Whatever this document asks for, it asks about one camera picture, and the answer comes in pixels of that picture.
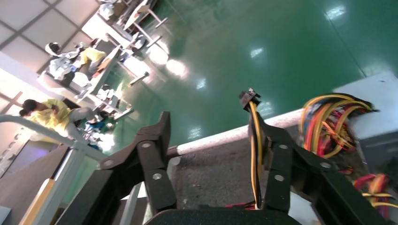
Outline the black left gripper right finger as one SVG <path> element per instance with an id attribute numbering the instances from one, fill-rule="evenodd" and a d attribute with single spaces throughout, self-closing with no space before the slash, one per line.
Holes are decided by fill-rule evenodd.
<path id="1" fill-rule="evenodd" d="M 331 162 L 299 147 L 285 129 L 266 124 L 257 112 L 251 124 L 262 135 L 260 149 L 268 169 L 262 209 L 287 214 L 294 190 L 311 202 L 322 225 L 387 224 Z"/>

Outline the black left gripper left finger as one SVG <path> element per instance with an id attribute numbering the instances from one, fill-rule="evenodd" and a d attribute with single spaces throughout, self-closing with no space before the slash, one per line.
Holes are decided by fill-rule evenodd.
<path id="1" fill-rule="evenodd" d="M 143 182 L 153 214 L 176 209 L 167 174 L 170 112 L 158 123 L 141 128 L 133 143 L 99 163 L 59 217 L 58 225 L 129 225 Z"/>

